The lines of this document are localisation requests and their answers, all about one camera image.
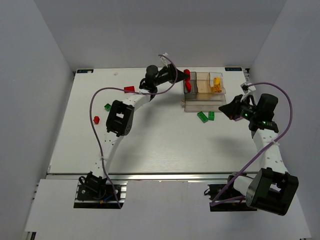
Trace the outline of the corner label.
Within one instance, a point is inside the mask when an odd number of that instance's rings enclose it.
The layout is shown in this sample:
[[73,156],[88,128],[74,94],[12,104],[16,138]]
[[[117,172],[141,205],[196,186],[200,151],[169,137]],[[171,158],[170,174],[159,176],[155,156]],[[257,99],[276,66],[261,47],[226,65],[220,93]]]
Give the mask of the corner label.
[[224,68],[226,72],[241,72],[241,67],[225,67]]
[[91,74],[93,72],[94,72],[93,69],[78,69],[76,71],[77,74]]

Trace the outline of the long clear tray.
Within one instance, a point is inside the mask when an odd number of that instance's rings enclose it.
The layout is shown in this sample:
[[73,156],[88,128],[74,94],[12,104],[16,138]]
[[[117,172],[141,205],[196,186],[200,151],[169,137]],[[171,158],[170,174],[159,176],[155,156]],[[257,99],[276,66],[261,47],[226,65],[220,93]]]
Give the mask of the long clear tray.
[[220,112],[225,104],[224,94],[185,94],[182,101],[185,112]]

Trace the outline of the green flat lego plate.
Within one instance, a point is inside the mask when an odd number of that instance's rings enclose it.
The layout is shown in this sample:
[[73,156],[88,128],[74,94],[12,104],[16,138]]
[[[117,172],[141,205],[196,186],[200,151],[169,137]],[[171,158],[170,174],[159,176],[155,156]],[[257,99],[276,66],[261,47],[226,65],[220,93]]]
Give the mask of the green flat lego plate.
[[209,121],[208,117],[202,111],[198,112],[197,116],[203,123],[206,123]]

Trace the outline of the yellow square lego brick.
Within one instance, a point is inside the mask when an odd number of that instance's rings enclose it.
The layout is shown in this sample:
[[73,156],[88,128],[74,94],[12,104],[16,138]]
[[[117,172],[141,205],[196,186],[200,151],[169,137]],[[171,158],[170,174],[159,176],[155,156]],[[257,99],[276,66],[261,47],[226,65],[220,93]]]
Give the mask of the yellow square lego brick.
[[221,93],[222,92],[222,88],[220,85],[214,85],[211,89],[212,89],[213,93]]

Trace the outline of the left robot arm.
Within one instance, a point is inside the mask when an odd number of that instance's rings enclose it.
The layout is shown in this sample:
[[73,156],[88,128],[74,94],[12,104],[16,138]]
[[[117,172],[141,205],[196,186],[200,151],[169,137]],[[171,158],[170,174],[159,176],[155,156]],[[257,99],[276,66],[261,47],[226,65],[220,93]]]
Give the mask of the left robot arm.
[[170,83],[174,86],[176,83],[185,81],[190,77],[188,73],[178,70],[173,63],[158,69],[155,65],[149,65],[146,68],[145,77],[139,83],[139,92],[131,91],[129,89],[121,89],[116,87],[103,87],[97,90],[90,100],[89,117],[92,117],[92,108],[95,97],[99,92],[105,90],[115,90],[124,93],[132,93],[132,95],[125,100],[114,100],[108,112],[106,120],[106,134],[105,142],[101,144],[99,136],[96,132],[93,120],[90,121],[91,128],[97,140],[101,168],[103,176],[110,182],[108,175],[110,164],[117,151],[120,142],[127,136],[133,125],[134,113],[144,104],[149,103],[156,95],[161,95],[168,90],[159,92],[158,86],[164,83]]

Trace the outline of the smoky grey container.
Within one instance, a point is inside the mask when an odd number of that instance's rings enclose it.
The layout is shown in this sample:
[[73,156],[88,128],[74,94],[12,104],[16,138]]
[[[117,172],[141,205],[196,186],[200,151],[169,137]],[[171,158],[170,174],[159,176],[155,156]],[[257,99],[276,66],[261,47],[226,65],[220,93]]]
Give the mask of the smoky grey container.
[[195,101],[198,95],[197,74],[195,71],[190,72],[188,69],[183,72],[188,75],[183,83],[184,99]]

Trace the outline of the clear container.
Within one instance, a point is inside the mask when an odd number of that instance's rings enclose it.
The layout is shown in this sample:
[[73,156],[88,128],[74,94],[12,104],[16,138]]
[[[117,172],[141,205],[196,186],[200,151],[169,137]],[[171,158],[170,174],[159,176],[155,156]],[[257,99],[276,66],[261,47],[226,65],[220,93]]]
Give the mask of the clear container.
[[209,72],[209,86],[214,94],[225,94],[226,90],[223,83],[221,72]]

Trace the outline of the red long lego brick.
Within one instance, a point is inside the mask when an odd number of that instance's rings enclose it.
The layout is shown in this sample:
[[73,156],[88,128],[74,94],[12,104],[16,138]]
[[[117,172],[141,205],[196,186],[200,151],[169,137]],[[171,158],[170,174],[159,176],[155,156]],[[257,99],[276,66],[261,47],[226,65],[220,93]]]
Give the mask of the red long lego brick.
[[191,83],[189,81],[186,81],[184,84],[185,84],[185,88],[186,88],[187,92],[190,93],[192,90]]

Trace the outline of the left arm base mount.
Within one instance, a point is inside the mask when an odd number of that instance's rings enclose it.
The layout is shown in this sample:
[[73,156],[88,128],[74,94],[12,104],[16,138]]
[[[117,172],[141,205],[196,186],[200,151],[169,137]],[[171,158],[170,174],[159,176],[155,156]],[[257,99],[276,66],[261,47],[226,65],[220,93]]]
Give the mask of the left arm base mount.
[[111,184],[106,178],[91,172],[80,176],[73,207],[75,209],[120,209],[125,201],[127,186]]

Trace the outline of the yellow rounded lego brick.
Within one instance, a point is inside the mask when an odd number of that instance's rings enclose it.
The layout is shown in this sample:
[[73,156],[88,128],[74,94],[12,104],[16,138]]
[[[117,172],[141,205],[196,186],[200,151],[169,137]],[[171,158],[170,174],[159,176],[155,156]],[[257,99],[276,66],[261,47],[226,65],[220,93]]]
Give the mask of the yellow rounded lego brick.
[[221,78],[220,78],[220,77],[215,77],[215,78],[213,79],[213,84],[214,84],[215,86],[220,86],[220,85],[221,85]]

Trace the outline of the green lego brick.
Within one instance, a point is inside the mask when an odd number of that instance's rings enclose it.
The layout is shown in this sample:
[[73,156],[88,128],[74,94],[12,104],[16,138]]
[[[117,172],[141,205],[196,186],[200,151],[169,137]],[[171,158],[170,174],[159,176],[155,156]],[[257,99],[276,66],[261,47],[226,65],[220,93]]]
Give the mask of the green lego brick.
[[209,121],[214,121],[215,120],[215,112],[214,111],[209,111],[207,118]]

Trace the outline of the aluminium table rail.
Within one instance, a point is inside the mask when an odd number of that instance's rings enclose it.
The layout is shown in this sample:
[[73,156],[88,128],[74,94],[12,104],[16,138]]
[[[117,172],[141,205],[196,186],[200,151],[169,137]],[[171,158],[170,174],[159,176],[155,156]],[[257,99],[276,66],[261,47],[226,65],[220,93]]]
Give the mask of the aluminium table rail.
[[[211,181],[226,180],[231,172],[226,173],[144,173],[144,174],[111,174],[108,176],[115,181]],[[80,176],[86,176],[87,173],[80,174],[47,174],[45,179],[49,180],[76,180]]]

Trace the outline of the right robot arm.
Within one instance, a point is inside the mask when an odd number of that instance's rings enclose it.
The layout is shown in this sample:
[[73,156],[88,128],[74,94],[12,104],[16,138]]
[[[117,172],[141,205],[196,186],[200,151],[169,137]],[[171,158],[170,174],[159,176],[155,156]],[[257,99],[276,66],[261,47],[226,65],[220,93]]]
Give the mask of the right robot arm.
[[218,109],[230,120],[239,118],[249,122],[252,140],[257,149],[253,158],[259,162],[259,171],[251,178],[244,173],[230,175],[221,190],[235,190],[245,199],[246,206],[284,216],[292,203],[299,186],[296,176],[284,165],[278,145],[278,126],[273,121],[278,98],[263,93],[257,104],[252,95],[237,95]]

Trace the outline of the green small lego cube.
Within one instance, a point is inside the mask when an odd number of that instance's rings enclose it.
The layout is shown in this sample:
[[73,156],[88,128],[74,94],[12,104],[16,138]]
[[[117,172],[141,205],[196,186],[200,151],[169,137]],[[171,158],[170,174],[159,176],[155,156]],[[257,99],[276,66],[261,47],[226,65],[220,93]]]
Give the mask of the green small lego cube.
[[109,104],[109,103],[107,103],[107,104],[104,106],[104,109],[105,109],[107,112],[109,112],[109,111],[111,110],[111,107],[112,107],[112,105]]

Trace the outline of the small red lego brick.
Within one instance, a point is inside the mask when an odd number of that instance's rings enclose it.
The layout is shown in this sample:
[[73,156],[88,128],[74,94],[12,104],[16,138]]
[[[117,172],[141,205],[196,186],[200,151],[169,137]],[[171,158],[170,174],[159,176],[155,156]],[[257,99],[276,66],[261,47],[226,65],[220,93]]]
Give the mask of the small red lego brick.
[[96,125],[99,124],[100,118],[99,118],[98,116],[95,116],[95,117],[93,118],[93,122],[94,122]]

